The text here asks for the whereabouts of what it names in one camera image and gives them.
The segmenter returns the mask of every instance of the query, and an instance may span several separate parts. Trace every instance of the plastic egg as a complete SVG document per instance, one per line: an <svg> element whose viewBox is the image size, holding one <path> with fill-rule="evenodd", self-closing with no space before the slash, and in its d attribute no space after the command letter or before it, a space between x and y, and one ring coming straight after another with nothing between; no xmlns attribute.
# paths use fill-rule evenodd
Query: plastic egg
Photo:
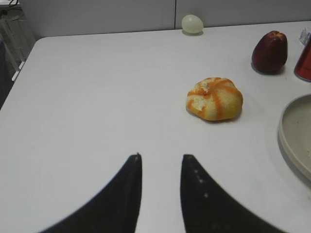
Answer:
<svg viewBox="0 0 311 233"><path fill-rule="evenodd" d="M183 30L190 34L200 33L203 29L203 22L198 16L187 15L181 21Z"/></svg>

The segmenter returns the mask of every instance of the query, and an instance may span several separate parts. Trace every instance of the beige plate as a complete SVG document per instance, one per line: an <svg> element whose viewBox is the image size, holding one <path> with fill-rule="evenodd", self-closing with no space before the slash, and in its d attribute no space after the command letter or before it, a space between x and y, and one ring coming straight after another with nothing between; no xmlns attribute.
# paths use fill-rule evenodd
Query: beige plate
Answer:
<svg viewBox="0 0 311 233"><path fill-rule="evenodd" d="M278 134L289 159L311 181L311 95L287 105Z"/></svg>

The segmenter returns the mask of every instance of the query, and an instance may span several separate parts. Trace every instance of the pale green egg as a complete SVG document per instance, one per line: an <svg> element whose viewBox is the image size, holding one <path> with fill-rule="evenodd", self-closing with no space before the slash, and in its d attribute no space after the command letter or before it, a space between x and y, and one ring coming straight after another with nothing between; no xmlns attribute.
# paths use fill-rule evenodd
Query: pale green egg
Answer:
<svg viewBox="0 0 311 233"><path fill-rule="evenodd" d="M203 22L198 16L187 15L181 21L183 30L190 34L200 33L203 29Z"/></svg>

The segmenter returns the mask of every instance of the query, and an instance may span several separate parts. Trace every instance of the gray wall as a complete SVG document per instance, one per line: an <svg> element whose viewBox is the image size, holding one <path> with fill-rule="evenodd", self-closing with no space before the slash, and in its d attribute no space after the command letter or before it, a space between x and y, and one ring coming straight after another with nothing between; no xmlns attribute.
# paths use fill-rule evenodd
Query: gray wall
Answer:
<svg viewBox="0 0 311 233"><path fill-rule="evenodd" d="M187 14L205 27L311 20L311 0L20 0L39 37L181 28Z"/></svg>
<svg viewBox="0 0 311 233"><path fill-rule="evenodd" d="M311 0L177 0L176 28L188 14L205 27L311 20Z"/></svg>
<svg viewBox="0 0 311 233"><path fill-rule="evenodd" d="M39 37L174 28L175 0L20 0Z"/></svg>

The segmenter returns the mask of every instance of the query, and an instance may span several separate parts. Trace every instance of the red apple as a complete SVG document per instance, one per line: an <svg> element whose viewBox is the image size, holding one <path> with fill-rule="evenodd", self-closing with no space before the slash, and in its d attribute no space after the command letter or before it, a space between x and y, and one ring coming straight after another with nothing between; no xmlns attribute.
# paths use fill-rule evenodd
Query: red apple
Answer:
<svg viewBox="0 0 311 233"><path fill-rule="evenodd" d="M252 63L254 68L262 73L276 73L281 70L287 60L286 35L272 31L263 36L256 45Z"/></svg>

